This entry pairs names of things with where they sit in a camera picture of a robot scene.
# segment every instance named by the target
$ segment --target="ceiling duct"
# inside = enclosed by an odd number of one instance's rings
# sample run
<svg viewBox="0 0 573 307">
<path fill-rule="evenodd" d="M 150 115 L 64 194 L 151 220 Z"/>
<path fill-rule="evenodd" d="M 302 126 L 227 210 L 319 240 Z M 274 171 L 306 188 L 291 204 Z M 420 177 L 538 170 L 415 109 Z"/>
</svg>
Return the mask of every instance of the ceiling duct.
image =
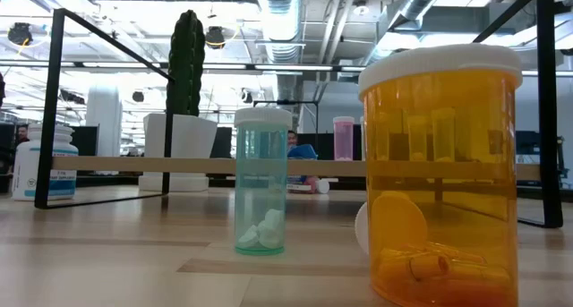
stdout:
<svg viewBox="0 0 573 307">
<path fill-rule="evenodd" d="M 379 21 L 378 40 L 388 30 L 394 30 L 398 26 L 411 24 L 411 30 L 419 30 L 422 26 L 422 17 L 428 12 L 437 0 L 399 0 L 394 4 L 384 6 L 384 11 Z M 363 60 L 363 65 L 371 64 L 382 59 L 378 54 L 378 45 Z"/>
<path fill-rule="evenodd" d="M 301 47 L 288 45 L 299 36 L 302 0 L 258 0 L 263 12 L 263 35 L 265 39 L 277 41 L 268 44 L 267 56 L 272 64 L 297 64 L 301 58 Z M 298 75 L 277 75 L 278 100 L 301 100 L 303 80 Z M 298 125 L 300 105 L 293 109 L 293 129 Z"/>
</svg>

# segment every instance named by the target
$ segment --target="ceiling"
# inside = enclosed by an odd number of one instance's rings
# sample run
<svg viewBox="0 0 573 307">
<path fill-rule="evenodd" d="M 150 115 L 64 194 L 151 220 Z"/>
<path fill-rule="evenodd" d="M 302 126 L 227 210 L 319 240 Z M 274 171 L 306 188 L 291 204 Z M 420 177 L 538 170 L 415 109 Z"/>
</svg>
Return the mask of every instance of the ceiling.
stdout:
<svg viewBox="0 0 573 307">
<path fill-rule="evenodd" d="M 338 9 L 339 21 L 346 0 Z M 375 46 L 376 24 L 382 6 L 396 0 L 367 0 L 368 13 L 350 13 L 342 31 L 343 40 L 338 44 L 334 55 L 339 60 L 355 60 L 367 55 Z M 434 6 L 482 7 L 492 0 L 438 0 Z M 298 42 L 303 45 L 302 62 L 316 64 L 326 29 L 326 20 L 331 11 L 331 0 L 303 0 L 302 29 Z M 166 62 L 169 53 L 170 37 L 175 22 L 181 12 L 194 10 L 203 27 L 223 28 L 227 40 L 223 49 L 206 48 L 206 63 L 267 63 L 265 38 L 262 21 L 264 14 L 257 4 L 222 2 L 219 0 L 180 1 L 180 0 L 1 0 L 0 2 L 0 59 L 1 60 L 47 60 L 49 54 L 49 31 L 51 15 L 56 8 L 64 7 L 78 13 L 85 20 L 98 26 L 109 35 L 129 47 L 134 52 L 152 62 Z M 533 6 L 523 15 L 531 22 Z M 16 22 L 30 24 L 33 41 L 21 48 L 11 42 L 7 33 Z M 73 21 L 66 21 L 64 28 L 63 61 L 78 62 L 133 62 L 131 57 L 116 50 L 103 39 L 89 33 Z M 432 46 L 469 42 L 475 34 L 442 36 L 416 36 L 389 33 L 384 39 L 388 51 L 404 45 Z M 573 36 L 564 40 L 573 47 Z M 498 40 L 491 44 L 502 44 Z M 45 97 L 47 78 L 46 68 L 2 67 L 7 73 L 4 108 L 8 113 L 20 118 L 41 119 L 41 108 Z M 253 99 L 275 100 L 277 79 L 272 73 L 248 74 L 204 74 L 202 77 L 200 109 L 204 116 L 217 119 L 223 124 L 232 123 L 232 113 L 240 107 L 251 107 L 241 100 L 241 92 L 249 90 Z M 124 137 L 142 134 L 142 118 L 150 112 L 162 112 L 165 108 L 166 82 L 155 73 L 144 71 L 87 71 L 85 69 L 65 69 L 60 78 L 61 88 L 87 100 L 90 85 L 98 81 L 118 82 L 124 102 Z M 324 95 L 324 106 L 340 107 L 354 94 L 347 91 L 353 85 L 329 87 Z M 142 91 L 143 102 L 133 101 L 133 93 Z M 305 88 L 304 97 L 312 98 L 313 89 Z M 70 124 L 81 124 L 85 118 L 85 106 L 60 101 L 62 108 L 58 120 Z"/>
</svg>

